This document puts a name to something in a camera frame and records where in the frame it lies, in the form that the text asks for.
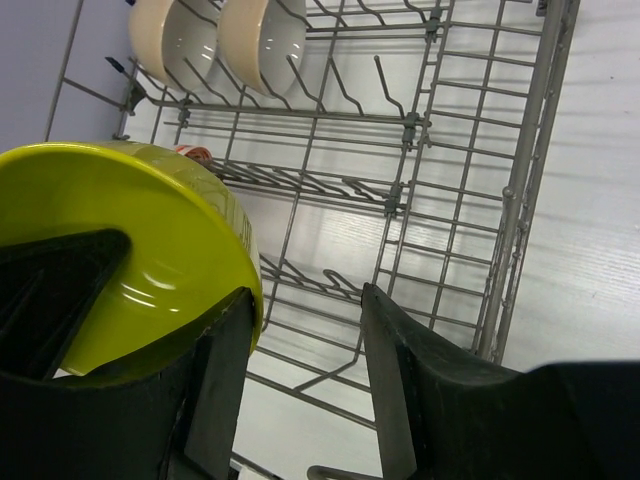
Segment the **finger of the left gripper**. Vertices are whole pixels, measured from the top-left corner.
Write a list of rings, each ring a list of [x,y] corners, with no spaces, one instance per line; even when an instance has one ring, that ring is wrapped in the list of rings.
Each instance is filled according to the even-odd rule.
[[[1,371],[51,378],[130,248],[116,229],[3,246]]]

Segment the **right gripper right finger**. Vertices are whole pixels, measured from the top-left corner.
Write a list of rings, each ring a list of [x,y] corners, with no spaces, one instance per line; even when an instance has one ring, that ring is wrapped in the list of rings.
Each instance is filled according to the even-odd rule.
[[[518,372],[475,356],[364,286],[361,324],[387,479],[635,479],[639,364]]]

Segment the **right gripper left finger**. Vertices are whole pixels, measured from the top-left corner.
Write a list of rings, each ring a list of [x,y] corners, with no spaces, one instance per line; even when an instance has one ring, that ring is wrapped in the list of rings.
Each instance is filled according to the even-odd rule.
[[[246,288],[81,376],[1,376],[5,479],[225,479],[253,328]]]

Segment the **yellow-green plastic bowl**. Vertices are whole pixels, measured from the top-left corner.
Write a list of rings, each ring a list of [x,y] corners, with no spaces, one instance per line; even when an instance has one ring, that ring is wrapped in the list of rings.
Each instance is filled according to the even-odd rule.
[[[209,170],[130,141],[46,142],[1,156],[1,242],[116,229],[131,248],[61,367],[85,375],[196,319],[239,287],[264,300],[251,222]]]

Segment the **white bowl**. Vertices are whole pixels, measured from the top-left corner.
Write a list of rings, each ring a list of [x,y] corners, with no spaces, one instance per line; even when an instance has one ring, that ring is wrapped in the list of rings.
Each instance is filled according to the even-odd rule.
[[[133,1],[128,31],[136,59],[170,88],[200,88],[214,64],[220,10],[208,0]]]
[[[307,6],[301,0],[229,0],[218,22],[218,47],[230,71],[247,87],[284,95],[302,63]]]

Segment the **orange patterned bowl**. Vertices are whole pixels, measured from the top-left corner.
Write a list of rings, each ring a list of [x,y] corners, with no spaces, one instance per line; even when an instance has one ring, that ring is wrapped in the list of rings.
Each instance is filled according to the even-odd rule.
[[[174,147],[176,153],[183,155],[200,165],[206,166],[213,162],[213,156],[211,152],[201,146],[194,145],[177,145]]]

